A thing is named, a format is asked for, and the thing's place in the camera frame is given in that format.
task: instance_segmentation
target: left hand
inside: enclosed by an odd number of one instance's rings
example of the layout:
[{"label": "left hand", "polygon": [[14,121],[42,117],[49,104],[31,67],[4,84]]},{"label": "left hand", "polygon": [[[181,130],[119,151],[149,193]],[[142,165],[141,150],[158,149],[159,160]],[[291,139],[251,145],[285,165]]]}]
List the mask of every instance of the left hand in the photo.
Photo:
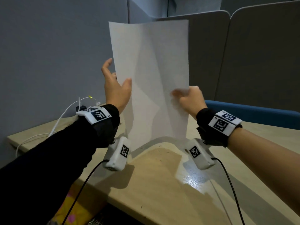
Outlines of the left hand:
[{"label": "left hand", "polygon": [[117,81],[116,73],[111,74],[108,69],[112,62],[112,58],[106,60],[101,68],[105,78],[106,104],[114,105],[119,110],[119,113],[122,113],[131,96],[132,80],[131,78],[126,78],[121,86]]}]

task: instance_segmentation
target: black sleeve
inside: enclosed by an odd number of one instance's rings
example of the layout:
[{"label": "black sleeve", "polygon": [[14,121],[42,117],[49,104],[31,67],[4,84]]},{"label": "black sleeve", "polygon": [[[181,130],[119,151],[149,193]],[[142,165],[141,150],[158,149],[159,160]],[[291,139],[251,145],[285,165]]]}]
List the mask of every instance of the black sleeve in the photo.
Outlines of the black sleeve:
[{"label": "black sleeve", "polygon": [[104,107],[111,118],[92,126],[81,117],[0,169],[1,220],[46,224],[55,215],[96,148],[115,136],[118,109]]}]

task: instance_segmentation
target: white cable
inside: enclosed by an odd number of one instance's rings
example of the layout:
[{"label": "white cable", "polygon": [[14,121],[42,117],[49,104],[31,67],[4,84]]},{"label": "white cable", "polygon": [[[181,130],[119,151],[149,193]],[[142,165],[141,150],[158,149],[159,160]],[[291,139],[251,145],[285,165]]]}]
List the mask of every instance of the white cable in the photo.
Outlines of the white cable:
[{"label": "white cable", "polygon": [[[84,99],[87,99],[87,98],[94,99],[94,100],[97,102],[97,100],[96,100],[95,98],[91,97],[91,96],[85,97],[85,98],[80,99],[80,100],[84,100]],[[66,111],[67,111],[73,104],[77,103],[78,101],[73,102],[73,103],[72,103],[71,105],[69,105],[68,108],[62,113],[62,115],[59,117],[59,119],[58,119],[57,122],[55,123],[55,125],[54,125],[53,129],[51,130],[50,134],[48,135],[48,137],[50,137],[50,136],[53,134],[55,128],[57,127],[57,125],[58,125],[58,123],[59,123],[59,121],[60,121],[60,119],[61,119],[62,116],[66,113]]]},{"label": "white cable", "polygon": [[17,149],[16,149],[16,158],[18,157],[18,150],[19,150],[19,147],[20,147],[22,144],[26,143],[26,141],[30,140],[31,138],[34,138],[34,137],[36,137],[36,136],[46,135],[46,134],[49,134],[49,132],[48,132],[48,133],[38,134],[38,135],[29,137],[28,139],[24,140],[21,144],[19,144],[19,145],[17,146]]}]

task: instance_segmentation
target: finger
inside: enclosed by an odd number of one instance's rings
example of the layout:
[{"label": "finger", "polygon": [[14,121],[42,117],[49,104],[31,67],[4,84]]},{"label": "finger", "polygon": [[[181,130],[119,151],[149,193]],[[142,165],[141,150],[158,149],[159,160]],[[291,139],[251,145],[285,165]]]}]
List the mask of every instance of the finger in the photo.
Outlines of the finger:
[{"label": "finger", "polygon": [[102,71],[105,79],[111,79],[111,77],[112,77],[110,70],[108,69],[108,67],[111,65],[112,62],[113,62],[112,58],[106,60],[101,68],[101,71]]},{"label": "finger", "polygon": [[126,78],[122,84],[122,88],[132,88],[132,79]]},{"label": "finger", "polygon": [[171,95],[174,96],[175,98],[180,99],[181,97],[183,97],[183,93],[181,90],[179,89],[175,89],[171,92]]},{"label": "finger", "polygon": [[112,77],[113,77],[114,79],[117,79],[117,74],[116,74],[115,72],[113,72],[113,73],[112,73]]}]

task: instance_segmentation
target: blue cushion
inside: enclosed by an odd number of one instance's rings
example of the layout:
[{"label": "blue cushion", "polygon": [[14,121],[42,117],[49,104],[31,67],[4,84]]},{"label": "blue cushion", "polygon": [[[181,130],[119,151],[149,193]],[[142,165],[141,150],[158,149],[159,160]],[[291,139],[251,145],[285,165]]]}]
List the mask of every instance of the blue cushion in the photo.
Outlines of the blue cushion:
[{"label": "blue cushion", "polygon": [[300,113],[257,106],[205,100],[216,112],[225,110],[243,121],[300,130]]}]

